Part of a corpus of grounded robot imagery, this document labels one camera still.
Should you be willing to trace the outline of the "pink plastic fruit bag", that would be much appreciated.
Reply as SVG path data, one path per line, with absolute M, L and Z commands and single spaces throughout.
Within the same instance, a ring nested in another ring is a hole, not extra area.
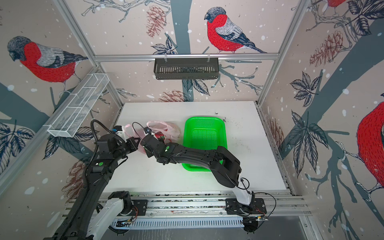
M 165 143 L 176 143 L 181 137 L 180 128 L 173 123 L 149 121 L 147 122 L 147 128 L 149 128 L 151 133 L 154 133 L 158 139 L 164 140 Z M 140 126 L 138 130 L 134 130 L 132 125 L 122 126 L 122 129 L 127 138 L 135 137 L 143 139 L 148 134 L 144 128 Z

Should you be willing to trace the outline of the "green plastic basket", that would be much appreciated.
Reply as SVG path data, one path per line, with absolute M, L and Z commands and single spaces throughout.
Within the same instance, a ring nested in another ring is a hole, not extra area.
M 185 122 L 183 146 L 198 150 L 227 148 L 225 122 L 215 117 L 191 117 Z

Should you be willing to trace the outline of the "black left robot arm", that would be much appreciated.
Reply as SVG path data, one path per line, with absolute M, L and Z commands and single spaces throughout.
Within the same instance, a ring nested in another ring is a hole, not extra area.
M 139 138 L 124 140 L 114 133 L 97 140 L 95 154 L 84 171 L 84 188 L 52 240 L 100 240 L 119 214 L 138 215 L 128 191 L 113 192 L 100 212 L 93 214 L 114 171 L 138 149 L 139 142 Z

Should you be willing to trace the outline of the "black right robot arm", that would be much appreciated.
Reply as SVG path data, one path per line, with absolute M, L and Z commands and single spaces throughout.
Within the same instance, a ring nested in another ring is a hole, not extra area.
M 241 163 L 226 148 L 218 146 L 215 150 L 192 149 L 177 143 L 165 144 L 150 134 L 141 140 L 141 145 L 149 158 L 154 156 L 163 165 L 190 164 L 209 169 L 219 184 L 232 189 L 239 204 L 252 205 L 252 194 L 247 187 L 239 186 L 242 181 Z

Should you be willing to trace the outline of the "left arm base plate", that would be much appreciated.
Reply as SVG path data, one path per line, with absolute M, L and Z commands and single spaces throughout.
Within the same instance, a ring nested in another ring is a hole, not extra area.
M 130 216 L 133 217 L 141 217 L 145 216 L 148 208 L 148 200 L 132 200 L 132 211 L 130 212 Z

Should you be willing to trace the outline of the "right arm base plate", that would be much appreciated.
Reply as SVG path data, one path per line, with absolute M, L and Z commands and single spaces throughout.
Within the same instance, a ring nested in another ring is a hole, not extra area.
M 247 217 L 248 215 L 265 215 L 267 213 L 265 201 L 262 198 L 252 199 L 250 205 L 240 204 L 236 199 L 226 199 L 225 211 L 228 215 L 241 217 Z

